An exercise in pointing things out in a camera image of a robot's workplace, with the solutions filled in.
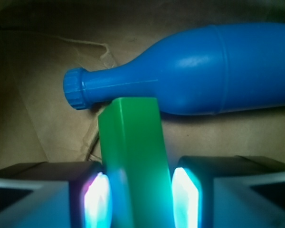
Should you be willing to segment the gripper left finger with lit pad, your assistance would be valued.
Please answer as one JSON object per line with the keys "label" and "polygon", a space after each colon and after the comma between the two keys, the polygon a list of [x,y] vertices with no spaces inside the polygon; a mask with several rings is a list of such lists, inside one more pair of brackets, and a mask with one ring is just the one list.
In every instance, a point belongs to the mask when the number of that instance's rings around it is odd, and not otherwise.
{"label": "gripper left finger with lit pad", "polygon": [[0,228],[108,228],[110,182],[101,163],[19,163],[0,169]]}

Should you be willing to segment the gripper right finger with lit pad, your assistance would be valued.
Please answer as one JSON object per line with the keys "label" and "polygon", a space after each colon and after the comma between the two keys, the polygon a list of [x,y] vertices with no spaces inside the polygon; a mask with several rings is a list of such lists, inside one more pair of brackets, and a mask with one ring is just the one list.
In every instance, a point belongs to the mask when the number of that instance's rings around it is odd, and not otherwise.
{"label": "gripper right finger with lit pad", "polygon": [[178,228],[285,228],[285,163],[183,156],[172,176]]}

